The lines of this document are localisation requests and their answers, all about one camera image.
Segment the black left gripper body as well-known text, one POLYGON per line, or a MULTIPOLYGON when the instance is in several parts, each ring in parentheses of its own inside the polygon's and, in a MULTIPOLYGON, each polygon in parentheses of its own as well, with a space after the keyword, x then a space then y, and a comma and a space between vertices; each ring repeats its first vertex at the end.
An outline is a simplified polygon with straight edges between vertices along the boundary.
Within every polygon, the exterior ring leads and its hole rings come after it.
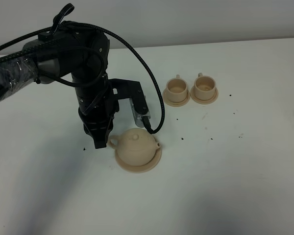
POLYGON ((106 73, 94 85, 87 88, 75 88, 79 103, 79 116, 87 134, 96 131, 110 133, 113 129, 114 113, 118 106, 108 99, 113 97, 111 83, 106 73))

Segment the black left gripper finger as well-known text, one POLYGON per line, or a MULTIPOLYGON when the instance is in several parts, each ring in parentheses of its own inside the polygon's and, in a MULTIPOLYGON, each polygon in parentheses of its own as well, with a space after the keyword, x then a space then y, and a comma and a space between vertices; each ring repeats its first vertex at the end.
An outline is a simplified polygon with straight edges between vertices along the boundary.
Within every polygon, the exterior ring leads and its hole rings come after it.
POLYGON ((93 139, 95 149, 107 146, 108 137, 112 129, 113 118, 102 121, 84 120, 84 132, 93 139))

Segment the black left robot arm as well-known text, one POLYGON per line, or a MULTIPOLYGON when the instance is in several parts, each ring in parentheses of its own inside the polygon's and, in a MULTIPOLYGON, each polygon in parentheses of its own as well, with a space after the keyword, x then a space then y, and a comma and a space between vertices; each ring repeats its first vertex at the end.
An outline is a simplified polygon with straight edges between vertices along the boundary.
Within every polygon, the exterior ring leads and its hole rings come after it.
POLYGON ((33 82, 72 87, 85 133, 95 148, 104 148, 119 110, 106 72, 111 35, 99 26, 68 21, 32 32, 36 40, 0 58, 0 102, 33 82))

